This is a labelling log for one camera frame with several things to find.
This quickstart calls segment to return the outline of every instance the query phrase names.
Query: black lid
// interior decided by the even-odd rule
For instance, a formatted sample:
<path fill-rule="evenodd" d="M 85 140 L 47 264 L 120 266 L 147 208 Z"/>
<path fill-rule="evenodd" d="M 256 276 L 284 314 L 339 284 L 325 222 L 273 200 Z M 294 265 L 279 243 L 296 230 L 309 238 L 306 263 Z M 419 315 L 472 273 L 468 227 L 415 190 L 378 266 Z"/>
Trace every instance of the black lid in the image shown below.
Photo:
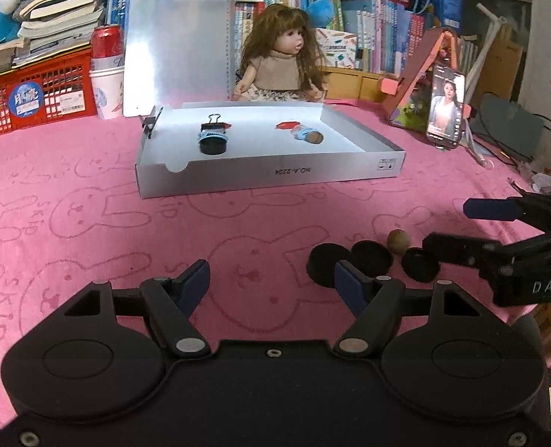
<path fill-rule="evenodd" d="M 306 273 L 319 285 L 335 287 L 333 271 L 340 260 L 351 261 L 352 253 L 339 244 L 319 244 L 310 251 Z"/>
<path fill-rule="evenodd" d="M 352 246 L 352 264 L 367 277 L 386 275 L 394 256 L 387 247 L 373 240 L 361 240 Z"/>
<path fill-rule="evenodd" d="M 420 247 L 411 247 L 402 257 L 402 268 L 411 279 L 428 283 L 437 277 L 440 265 L 432 252 Z"/>
<path fill-rule="evenodd" d="M 226 152 L 227 141 L 220 136 L 207 136 L 199 140 L 199 150 L 203 154 L 222 154 Z"/>

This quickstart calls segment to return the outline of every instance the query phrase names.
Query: clipboard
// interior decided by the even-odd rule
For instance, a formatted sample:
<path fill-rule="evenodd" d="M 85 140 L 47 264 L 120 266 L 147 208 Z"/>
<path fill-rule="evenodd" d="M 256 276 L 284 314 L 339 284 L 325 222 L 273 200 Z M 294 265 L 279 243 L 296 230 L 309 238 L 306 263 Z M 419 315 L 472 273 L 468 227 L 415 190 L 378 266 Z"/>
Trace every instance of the clipboard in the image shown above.
<path fill-rule="evenodd" d="M 233 11 L 234 0 L 130 0 L 124 115 L 229 100 Z"/>

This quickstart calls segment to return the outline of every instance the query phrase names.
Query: pink tablecloth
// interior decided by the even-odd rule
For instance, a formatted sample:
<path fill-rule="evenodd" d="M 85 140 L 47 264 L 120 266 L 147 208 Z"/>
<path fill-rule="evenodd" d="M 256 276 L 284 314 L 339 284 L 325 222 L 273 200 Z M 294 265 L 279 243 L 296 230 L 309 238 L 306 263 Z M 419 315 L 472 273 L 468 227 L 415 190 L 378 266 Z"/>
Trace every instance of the pink tablecloth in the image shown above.
<path fill-rule="evenodd" d="M 400 177 L 142 201 L 133 173 L 138 120 L 85 118 L 0 136 L 0 361 L 94 279 L 133 287 L 205 258 L 211 286 L 192 321 L 213 346 L 224 337 L 334 340 L 352 316 L 335 291 L 307 277 L 313 246 L 384 242 L 395 228 L 415 245 L 431 231 L 504 242 L 537 234 L 461 213 L 467 198 L 515 194 L 506 166 L 485 170 L 464 149 L 443 152 L 369 111 L 340 109 L 407 151 Z M 391 274 L 427 287 L 407 279 L 397 260 Z M 476 271 L 443 265 L 440 277 L 492 307 Z M 492 309 L 506 321 L 522 314 Z M 402 329 L 423 321 L 406 320 Z M 0 426 L 12 416 L 0 382 Z"/>

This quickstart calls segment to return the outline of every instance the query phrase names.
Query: woman on phone screen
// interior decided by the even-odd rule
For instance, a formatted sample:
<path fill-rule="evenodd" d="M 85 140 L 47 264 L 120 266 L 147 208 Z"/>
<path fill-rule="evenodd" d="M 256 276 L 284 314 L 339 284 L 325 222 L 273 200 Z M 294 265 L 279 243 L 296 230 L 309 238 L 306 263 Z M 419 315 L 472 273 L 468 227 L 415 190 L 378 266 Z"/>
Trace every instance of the woman on phone screen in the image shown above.
<path fill-rule="evenodd" d="M 452 132 L 458 122 L 459 103 L 455 84 L 451 80 L 443 83 L 443 95 L 435 96 L 430 103 L 429 124 L 442 134 Z"/>

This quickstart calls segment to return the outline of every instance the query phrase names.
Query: smartphone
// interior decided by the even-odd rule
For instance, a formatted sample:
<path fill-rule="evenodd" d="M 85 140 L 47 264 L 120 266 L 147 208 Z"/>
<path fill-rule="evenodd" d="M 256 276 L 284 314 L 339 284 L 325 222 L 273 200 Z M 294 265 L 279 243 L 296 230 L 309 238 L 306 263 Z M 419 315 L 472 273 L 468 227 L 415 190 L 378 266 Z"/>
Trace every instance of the smartphone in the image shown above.
<path fill-rule="evenodd" d="M 464 74 L 451 67 L 433 67 L 432 93 L 426 137 L 432 143 L 455 149 L 461 139 L 464 111 Z"/>

